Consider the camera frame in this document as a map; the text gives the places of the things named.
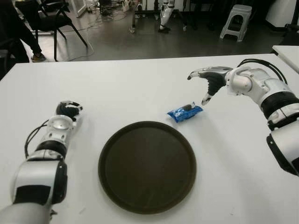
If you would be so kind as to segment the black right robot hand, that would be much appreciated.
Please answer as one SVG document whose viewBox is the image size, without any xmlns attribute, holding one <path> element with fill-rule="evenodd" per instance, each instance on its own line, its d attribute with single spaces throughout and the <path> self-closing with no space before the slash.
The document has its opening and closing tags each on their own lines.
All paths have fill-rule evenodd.
<svg viewBox="0 0 299 224">
<path fill-rule="evenodd" d="M 211 98 L 226 85 L 226 75 L 232 70 L 230 67 L 215 66 L 205 67 L 192 71 L 187 77 L 191 80 L 194 77 L 206 79 L 208 82 L 208 89 L 206 95 L 203 97 L 201 104 L 206 105 Z"/>
</svg>

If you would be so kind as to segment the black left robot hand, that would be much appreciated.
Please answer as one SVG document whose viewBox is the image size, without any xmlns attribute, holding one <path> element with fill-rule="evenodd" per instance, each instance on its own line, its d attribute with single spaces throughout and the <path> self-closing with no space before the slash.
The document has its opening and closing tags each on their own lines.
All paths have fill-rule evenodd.
<svg viewBox="0 0 299 224">
<path fill-rule="evenodd" d="M 83 110 L 83 106 L 73 101 L 60 102 L 56 108 L 56 115 L 64 115 L 72 119 L 73 122 L 77 121 L 77 116 Z"/>
</svg>

